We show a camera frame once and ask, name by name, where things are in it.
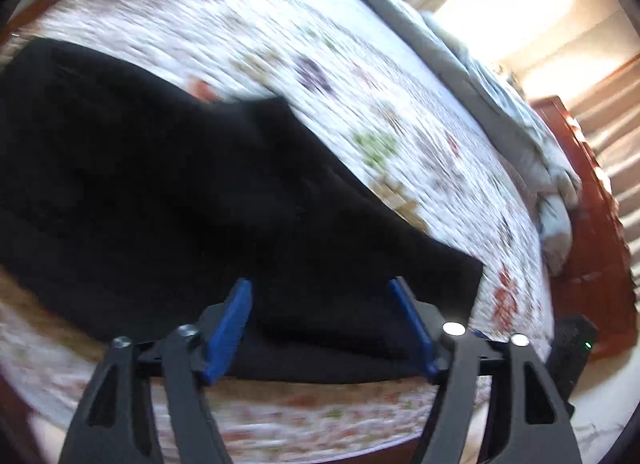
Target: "wooden headboard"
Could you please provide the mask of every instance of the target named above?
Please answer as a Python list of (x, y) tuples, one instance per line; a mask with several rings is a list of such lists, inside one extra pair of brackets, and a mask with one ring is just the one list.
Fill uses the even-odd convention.
[(596, 176), (595, 156), (578, 140), (559, 97), (533, 102), (582, 179), (582, 201), (570, 212), (574, 243), (559, 276), (551, 279), (556, 318), (584, 314), (600, 330), (591, 353), (604, 358), (636, 344), (638, 328), (630, 253), (618, 221), (617, 203)]

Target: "blue gripper pad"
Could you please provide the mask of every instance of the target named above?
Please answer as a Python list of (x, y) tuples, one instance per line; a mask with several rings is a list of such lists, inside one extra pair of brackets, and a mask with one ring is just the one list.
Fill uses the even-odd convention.
[(207, 384), (229, 370), (253, 304), (251, 282), (241, 278), (226, 298), (220, 323), (207, 343), (207, 367), (202, 373)]
[(429, 334), (420, 314), (418, 313), (414, 298), (407, 292), (407, 287), (399, 278), (395, 278), (389, 282), (389, 289), (398, 300), (402, 313), (406, 320), (411, 324), (415, 333), (414, 345), (414, 362), (418, 371), (425, 378), (430, 378), (438, 373), (438, 365), (436, 359), (438, 352), (436, 345)]

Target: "light blue blanket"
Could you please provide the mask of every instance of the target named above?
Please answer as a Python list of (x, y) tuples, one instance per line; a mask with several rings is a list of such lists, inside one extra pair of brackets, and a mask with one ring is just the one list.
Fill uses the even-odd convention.
[(567, 209), (580, 199), (580, 178), (542, 119), (430, 14), (402, 0), (363, 0), (422, 59), (484, 129), (494, 147), (538, 196), (540, 239), (557, 274), (572, 243)]

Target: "floral bedsheet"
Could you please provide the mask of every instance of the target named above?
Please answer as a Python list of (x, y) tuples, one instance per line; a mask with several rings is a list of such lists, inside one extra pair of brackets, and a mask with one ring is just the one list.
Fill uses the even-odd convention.
[[(478, 257), (471, 326), (529, 336), (542, 357), (552, 309), (527, 208), (471, 116), (360, 0), (64, 0), (22, 30), (73, 41), (220, 98), (286, 95), (300, 120), (391, 208)], [(24, 398), (67, 426), (103, 346), (0, 274), (0, 364)], [(479, 380), (477, 402), (488, 397)], [(206, 392), (235, 462), (318, 462), (419, 435), (434, 398), (419, 378), (314, 385), (224, 379)], [(161, 445), (178, 459), (161, 386)]]

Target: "black fabric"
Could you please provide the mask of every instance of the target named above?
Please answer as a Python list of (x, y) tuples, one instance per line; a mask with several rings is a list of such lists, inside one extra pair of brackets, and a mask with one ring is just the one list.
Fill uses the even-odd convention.
[(38, 40), (0, 78), (0, 262), (100, 340), (165, 336), (251, 279), (241, 378), (416, 373), (386, 284), (466, 322), (482, 264), (387, 208), (283, 98), (203, 104)]

